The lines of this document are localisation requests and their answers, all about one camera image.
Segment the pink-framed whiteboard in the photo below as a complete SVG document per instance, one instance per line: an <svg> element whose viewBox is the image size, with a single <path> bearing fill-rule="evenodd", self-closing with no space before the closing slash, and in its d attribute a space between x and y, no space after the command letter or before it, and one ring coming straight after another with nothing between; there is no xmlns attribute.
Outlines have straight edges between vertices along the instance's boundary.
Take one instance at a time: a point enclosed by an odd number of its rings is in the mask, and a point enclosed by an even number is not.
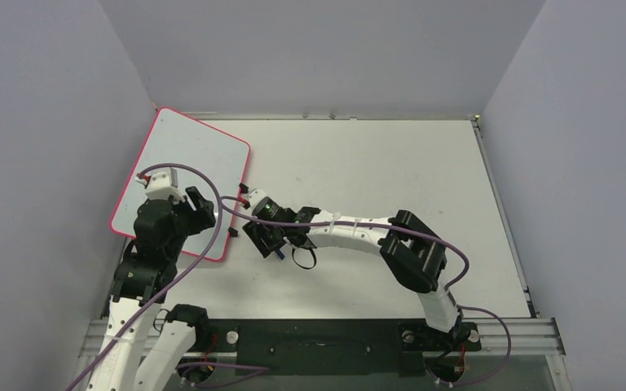
<svg viewBox="0 0 626 391"><path fill-rule="evenodd" d="M143 186L135 181L141 169L159 163L187 165L205 174L221 196L236 196L247 173L250 152L248 142L235 135L173 108L159 109L133 163L127 165L126 183L110 217L110 230L127 238L135 237L133 222L137 209L147 199ZM182 192L186 187L195 186L205 198L216 201L203 179L182 169L176 171ZM226 260L231 240L228 230L234 219L229 213L224 215L218 237L203 262L217 264ZM214 229L210 229L189 237L183 254L199 256L213 232Z"/></svg>

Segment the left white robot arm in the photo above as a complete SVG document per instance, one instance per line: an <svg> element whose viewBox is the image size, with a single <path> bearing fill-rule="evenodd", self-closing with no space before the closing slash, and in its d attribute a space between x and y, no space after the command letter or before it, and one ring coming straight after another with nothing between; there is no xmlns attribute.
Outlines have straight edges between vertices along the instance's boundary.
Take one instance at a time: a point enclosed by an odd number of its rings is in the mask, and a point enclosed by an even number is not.
<svg viewBox="0 0 626 391"><path fill-rule="evenodd" d="M144 350L186 239L217 223L213 202L195 187L184 195L174 187L150 191L137 210L135 238L114 273L107 329L89 390L161 390L184 353L208 345L206 310L176 305L151 350Z"/></svg>

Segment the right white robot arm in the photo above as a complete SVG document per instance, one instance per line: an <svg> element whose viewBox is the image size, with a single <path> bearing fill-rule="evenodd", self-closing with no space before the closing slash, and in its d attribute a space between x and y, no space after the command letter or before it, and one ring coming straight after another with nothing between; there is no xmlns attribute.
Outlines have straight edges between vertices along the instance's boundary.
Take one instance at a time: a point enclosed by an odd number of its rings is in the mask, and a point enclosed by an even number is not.
<svg viewBox="0 0 626 391"><path fill-rule="evenodd" d="M416 293L429 341L450 349L475 344L479 334L465 323L463 311L443 276L448 246L415 214L352 217L316 207L298 211L253 192L241 202L249 213L244 232L263 257L289 246L314 255L320 248L343 248L383 259L395 280Z"/></svg>

